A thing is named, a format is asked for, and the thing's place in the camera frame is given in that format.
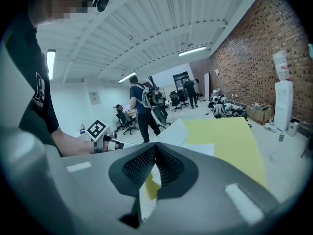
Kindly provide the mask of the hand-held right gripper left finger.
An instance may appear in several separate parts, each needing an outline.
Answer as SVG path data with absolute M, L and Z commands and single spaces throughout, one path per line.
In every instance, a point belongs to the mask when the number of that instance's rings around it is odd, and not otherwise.
M 117 217 L 87 194 L 54 146 L 18 128 L 0 130 L 0 167 L 17 201 L 53 235 L 154 235 L 132 199 Z

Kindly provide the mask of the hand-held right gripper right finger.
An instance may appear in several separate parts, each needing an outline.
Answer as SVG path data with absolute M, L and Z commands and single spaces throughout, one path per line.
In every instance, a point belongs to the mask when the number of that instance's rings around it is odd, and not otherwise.
M 266 230 L 278 206 L 262 185 L 230 163 L 183 147 L 156 143 L 161 175 L 146 235 L 252 235 Z

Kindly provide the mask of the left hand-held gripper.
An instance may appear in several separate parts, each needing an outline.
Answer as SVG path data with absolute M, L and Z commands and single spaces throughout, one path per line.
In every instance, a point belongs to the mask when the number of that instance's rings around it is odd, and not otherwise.
M 87 134 L 93 141 L 95 153 L 104 153 L 124 148 L 124 143 L 117 140 L 117 134 L 112 132 L 107 123 L 96 120 L 88 129 Z

